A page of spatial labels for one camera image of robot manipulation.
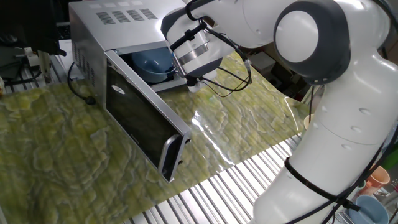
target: blue cup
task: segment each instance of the blue cup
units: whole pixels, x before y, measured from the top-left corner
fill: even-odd
[[[359,196],[355,204],[360,206],[359,212],[350,209],[349,217],[355,224],[388,224],[389,217],[383,205],[368,195]]]

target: blue bowl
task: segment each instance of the blue bowl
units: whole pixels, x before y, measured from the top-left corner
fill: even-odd
[[[375,198],[361,195],[356,199],[355,204],[361,207],[359,212],[352,209],[348,211],[355,224],[388,224],[387,211]]]
[[[160,83],[175,71],[172,54],[167,47],[136,52],[131,57],[135,71],[148,83]]]

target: microwave door handle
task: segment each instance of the microwave door handle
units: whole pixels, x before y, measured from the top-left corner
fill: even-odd
[[[163,150],[162,150],[162,155],[160,156],[160,162],[158,166],[158,171],[163,174],[163,166],[164,166],[164,161],[166,159],[167,151],[169,151],[170,145],[177,140],[179,137],[178,134],[174,134],[173,136],[169,137],[169,139],[164,143],[163,145]]]

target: green marble mat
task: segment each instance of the green marble mat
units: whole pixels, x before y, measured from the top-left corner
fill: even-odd
[[[236,54],[222,67],[246,75]],[[221,71],[216,80],[238,83]],[[209,88],[160,96],[192,128],[171,184],[105,111],[86,106],[66,84],[4,96],[0,206],[8,223],[119,224],[299,133],[308,112],[255,71],[247,90],[227,98]]]

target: microwave window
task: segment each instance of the microwave window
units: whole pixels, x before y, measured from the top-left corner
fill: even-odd
[[[109,62],[106,109],[158,167],[165,142],[178,132]]]

